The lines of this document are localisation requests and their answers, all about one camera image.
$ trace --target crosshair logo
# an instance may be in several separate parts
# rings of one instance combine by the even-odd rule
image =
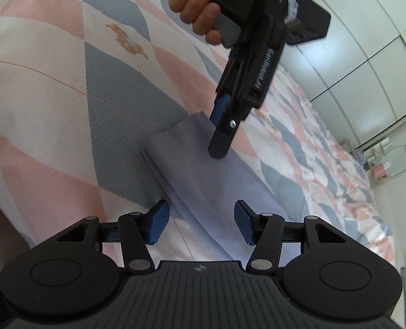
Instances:
[[[203,265],[200,263],[199,265],[195,266],[194,269],[195,269],[196,271],[202,273],[203,271],[206,271],[206,270],[207,270],[207,267],[206,267],[206,266],[203,266]]]

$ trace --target human hand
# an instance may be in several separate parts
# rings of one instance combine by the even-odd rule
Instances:
[[[223,39],[221,33],[213,27],[221,14],[221,8],[210,0],[169,0],[169,8],[180,13],[180,19],[186,24],[192,24],[192,30],[197,35],[204,35],[206,42],[219,45]]]

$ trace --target folded gray garment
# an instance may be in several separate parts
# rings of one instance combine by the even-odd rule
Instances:
[[[215,127],[203,113],[152,136],[142,150],[173,206],[194,228],[218,260],[246,265],[253,247],[247,245],[234,220],[237,200],[256,213],[270,212],[289,221],[283,207],[256,173],[230,149],[216,160],[207,147]],[[299,244],[284,244],[279,265],[300,254]]]

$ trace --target round mirror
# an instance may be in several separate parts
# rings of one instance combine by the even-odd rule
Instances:
[[[396,177],[406,170],[406,145],[387,152],[378,162],[382,163],[388,178]]]

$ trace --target bedspread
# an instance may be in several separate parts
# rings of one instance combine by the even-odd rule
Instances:
[[[168,0],[0,0],[2,211],[33,245],[87,215],[149,209],[163,191],[143,142],[187,114],[210,114],[227,55]],[[394,260],[363,169],[283,68],[232,146],[292,221],[315,214]],[[175,213],[150,251],[217,259]]]

